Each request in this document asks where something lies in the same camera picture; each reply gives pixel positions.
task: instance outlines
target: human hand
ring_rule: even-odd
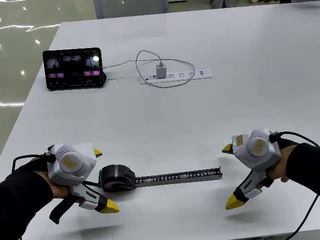
[[[291,152],[296,146],[297,145],[289,145],[280,150],[281,152],[280,161],[276,165],[271,166],[266,170],[266,174],[270,178],[274,180],[280,178],[281,182],[283,183],[286,183],[289,181],[289,178],[287,177],[287,172],[286,172],[287,161],[288,161],[289,155],[291,154]]]
[[[53,198],[63,199],[69,194],[69,188],[67,186],[57,185],[50,180],[47,172],[47,162],[43,159],[35,157],[29,163],[24,165],[24,168],[28,168],[29,171],[39,174],[48,183],[52,190]]]
[[[55,199],[63,199],[69,194],[69,188],[67,186],[60,186],[53,183],[47,172],[44,171],[34,171],[35,173],[39,174],[48,184],[52,190],[53,198]]]

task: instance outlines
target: shiny floor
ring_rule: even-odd
[[[252,4],[236,0],[235,5]],[[170,12],[204,9],[211,9],[209,0],[169,4]],[[60,23],[91,19],[96,19],[93,0],[0,0],[0,153]]]

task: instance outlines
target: power strip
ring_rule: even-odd
[[[165,83],[165,82],[176,82],[188,80],[194,74],[193,71],[177,71],[167,72],[166,78],[156,78],[156,75],[145,76],[144,79],[151,84]],[[192,78],[194,79],[209,79],[212,78],[212,72],[210,69],[197,69]],[[140,84],[146,84],[146,82],[140,77]]]

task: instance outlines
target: hand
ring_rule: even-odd
[[[38,157],[35,157],[29,163],[27,163],[24,166],[27,166],[28,164],[30,165],[32,163],[35,163],[35,160],[38,160],[38,159],[39,159]],[[43,170],[47,169],[47,162],[43,162],[43,161],[40,160],[36,164],[44,165],[44,166],[40,167],[40,169],[43,169]],[[57,184],[53,183],[49,178],[48,172],[46,172],[46,171],[35,171],[35,170],[34,170],[34,172],[39,174],[48,183],[49,187],[52,190],[53,198],[55,198],[55,199],[63,199],[69,194],[69,188],[67,186],[60,186],[60,185],[57,185]]]
[[[266,170],[266,174],[272,179],[281,179],[281,182],[286,183],[289,181],[287,177],[287,161],[290,153],[297,145],[290,145],[280,150],[281,159],[280,161]]]
[[[53,183],[48,176],[47,172],[44,171],[34,171],[35,173],[39,174],[41,177],[43,177],[44,180],[49,184],[52,193],[53,198],[55,199],[63,199],[69,194],[69,188],[67,186],[60,186],[55,183]]]

